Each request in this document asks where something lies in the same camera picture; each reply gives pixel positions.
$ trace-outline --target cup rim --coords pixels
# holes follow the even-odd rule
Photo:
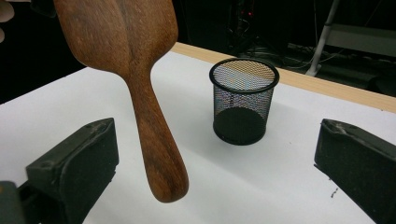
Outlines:
[[[269,67],[273,72],[274,72],[274,80],[271,84],[259,88],[257,90],[238,90],[238,89],[233,89],[233,88],[229,88],[226,87],[224,85],[221,85],[219,82],[216,81],[215,77],[214,77],[214,72],[216,70],[216,68],[218,68],[219,66],[221,66],[224,63],[228,63],[228,62],[233,62],[233,61],[250,61],[250,62],[254,62],[254,63],[261,63],[267,67]],[[237,93],[237,94],[255,94],[255,93],[261,93],[264,91],[269,91],[271,90],[273,87],[275,87],[277,85],[277,83],[279,82],[279,72],[277,71],[277,69],[271,65],[268,62],[265,61],[261,61],[261,60],[256,60],[256,59],[250,59],[250,58],[231,58],[231,59],[226,59],[226,60],[222,60],[218,63],[216,63],[215,65],[212,66],[212,68],[209,71],[209,78],[210,81],[217,87],[219,87],[220,89],[224,90],[224,91],[228,91],[231,93]]]

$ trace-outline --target white tabletop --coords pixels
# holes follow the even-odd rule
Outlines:
[[[320,122],[337,119],[396,144],[396,114],[278,84],[264,138],[233,146],[212,129],[212,65],[169,52],[152,71],[189,173],[183,199],[152,196],[126,84],[91,68],[0,105],[0,180],[22,184],[29,163],[81,126],[112,117],[120,164],[84,223],[374,223],[314,167]]]

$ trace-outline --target dark background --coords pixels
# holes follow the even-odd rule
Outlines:
[[[285,57],[289,43],[316,45],[331,4],[332,0],[174,0],[178,41],[238,56],[259,37]],[[6,33],[0,43],[0,104],[84,67],[68,49],[56,17],[33,12],[29,3],[12,5],[15,18],[0,24]],[[394,8],[394,0],[344,0],[335,21],[396,30]]]

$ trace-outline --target metal stand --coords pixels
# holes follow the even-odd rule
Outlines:
[[[332,29],[332,19],[334,18],[334,14],[338,8],[339,2],[340,0],[334,0],[332,2],[332,8],[330,9],[329,17],[327,18],[326,23],[324,24],[317,49],[315,50],[314,58],[311,63],[311,67],[305,73],[306,75],[314,77],[317,74],[318,70],[320,69],[320,64],[318,64],[320,60],[320,55],[323,51],[323,47],[326,44],[326,40],[329,37],[330,31]]]

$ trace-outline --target black mesh pencil cup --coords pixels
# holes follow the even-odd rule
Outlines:
[[[235,58],[215,64],[209,77],[214,89],[216,135],[238,146],[262,139],[279,81],[276,69],[269,63]]]

